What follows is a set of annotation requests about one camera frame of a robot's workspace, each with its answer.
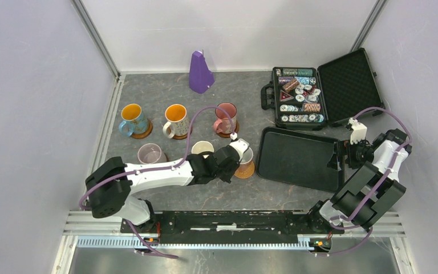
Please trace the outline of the cream mug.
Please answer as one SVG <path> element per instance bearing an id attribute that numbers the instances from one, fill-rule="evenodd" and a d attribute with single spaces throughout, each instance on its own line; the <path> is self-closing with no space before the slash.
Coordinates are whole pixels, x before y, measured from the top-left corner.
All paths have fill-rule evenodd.
<path id="1" fill-rule="evenodd" d="M 201 140 L 192 146 L 191 153 L 201 155 L 203 158 L 207 158 L 214 153 L 214 147 L 210 142 Z"/>

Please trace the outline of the woven round coaster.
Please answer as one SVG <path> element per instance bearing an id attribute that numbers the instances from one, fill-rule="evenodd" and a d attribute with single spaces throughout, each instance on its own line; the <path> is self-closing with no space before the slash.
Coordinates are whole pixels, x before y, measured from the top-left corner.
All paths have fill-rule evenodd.
<path id="1" fill-rule="evenodd" d="M 238 169 L 235 171 L 234 176 L 240 179 L 247 179 L 251 177 L 255 172 L 254 162 L 249 162 L 246 164 L 240 164 Z"/>

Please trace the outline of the black tray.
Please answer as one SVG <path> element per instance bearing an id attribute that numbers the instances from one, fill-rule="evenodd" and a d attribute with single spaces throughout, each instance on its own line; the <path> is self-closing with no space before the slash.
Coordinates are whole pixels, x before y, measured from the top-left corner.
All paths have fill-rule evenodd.
<path id="1" fill-rule="evenodd" d="M 259 144 L 256 173 L 276 182 L 337 192 L 344 182 L 344 166 L 342 170 L 327 167 L 337 142 L 327 136 L 266 127 Z"/>

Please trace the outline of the pink dotted white mug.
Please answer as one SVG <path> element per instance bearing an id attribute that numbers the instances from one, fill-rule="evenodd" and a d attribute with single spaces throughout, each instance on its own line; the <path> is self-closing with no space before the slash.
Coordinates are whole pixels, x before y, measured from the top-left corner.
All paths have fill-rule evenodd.
<path id="1" fill-rule="evenodd" d="M 240 167 L 239 167 L 239 171 L 241 172 L 245 172 L 252 164 L 253 162 L 253 156 L 254 156 L 254 152 L 253 150 L 249 147 L 243 154 L 242 156 L 242 160 L 240 163 Z"/>

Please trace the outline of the dark pink mug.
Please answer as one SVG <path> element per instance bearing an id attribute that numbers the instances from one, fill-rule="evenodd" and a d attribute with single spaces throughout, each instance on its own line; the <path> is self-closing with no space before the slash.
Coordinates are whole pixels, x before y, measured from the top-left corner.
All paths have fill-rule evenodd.
<path id="1" fill-rule="evenodd" d="M 218 135 L 229 135 L 236 130 L 237 108 L 233 103 L 220 103 L 215 110 L 213 129 Z"/>

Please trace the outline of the floral mug yellow inside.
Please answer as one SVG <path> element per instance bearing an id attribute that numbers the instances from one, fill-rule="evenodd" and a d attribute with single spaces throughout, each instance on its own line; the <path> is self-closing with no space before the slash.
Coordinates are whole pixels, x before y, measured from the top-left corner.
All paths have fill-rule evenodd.
<path id="1" fill-rule="evenodd" d="M 184 135 L 189 132 L 190 121 L 186 108 L 181 104 L 170 105 L 165 110 L 167 122 L 163 126 L 163 134 L 168 139 L 174 135 Z"/>

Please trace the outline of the light lilac mug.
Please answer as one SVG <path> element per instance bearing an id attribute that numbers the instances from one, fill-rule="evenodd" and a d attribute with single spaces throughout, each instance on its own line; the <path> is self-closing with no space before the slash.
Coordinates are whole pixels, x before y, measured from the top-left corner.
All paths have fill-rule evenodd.
<path id="1" fill-rule="evenodd" d="M 137 152 L 137 158 L 141 164 L 156 164 L 168 161 L 165 152 L 155 143 L 147 143 L 141 146 Z"/>

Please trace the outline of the blue butterfly mug yellow inside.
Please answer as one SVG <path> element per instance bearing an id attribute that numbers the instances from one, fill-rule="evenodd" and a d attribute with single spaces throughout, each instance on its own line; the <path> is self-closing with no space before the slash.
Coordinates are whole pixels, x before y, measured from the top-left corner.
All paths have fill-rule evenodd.
<path id="1" fill-rule="evenodd" d="M 140 135 L 149 129 L 149 121 L 145 117 L 142 107 L 136 103 L 126 105 L 121 111 L 122 122 L 119 132 L 127 137 Z"/>

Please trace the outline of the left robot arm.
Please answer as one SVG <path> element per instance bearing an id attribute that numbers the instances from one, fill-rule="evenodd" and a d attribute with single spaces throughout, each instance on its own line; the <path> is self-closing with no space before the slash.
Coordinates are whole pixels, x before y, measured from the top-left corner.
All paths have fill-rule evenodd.
<path id="1" fill-rule="evenodd" d="M 215 179 L 229 183 L 248 148 L 232 142 L 213 153 L 189 154 L 149 165 L 124 163 L 119 156 L 110 158 L 86 179 L 79 205 L 96 219 L 118 216 L 141 232 L 151 232 L 156 226 L 152 207 L 133 194 L 159 187 L 208 184 Z"/>

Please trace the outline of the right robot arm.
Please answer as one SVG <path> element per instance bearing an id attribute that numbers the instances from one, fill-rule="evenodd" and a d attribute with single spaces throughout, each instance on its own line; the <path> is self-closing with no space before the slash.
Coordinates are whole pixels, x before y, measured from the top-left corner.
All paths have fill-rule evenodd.
<path id="1" fill-rule="evenodd" d="M 401 164 L 412 152 L 408 135 L 400 129 L 388 130 L 370 143 L 361 140 L 340 144 L 345 163 L 355 170 L 334 196 L 320 204 L 319 210 L 306 218 L 314 233 L 329 225 L 334 229 L 369 229 L 405 194 L 399 182 Z"/>

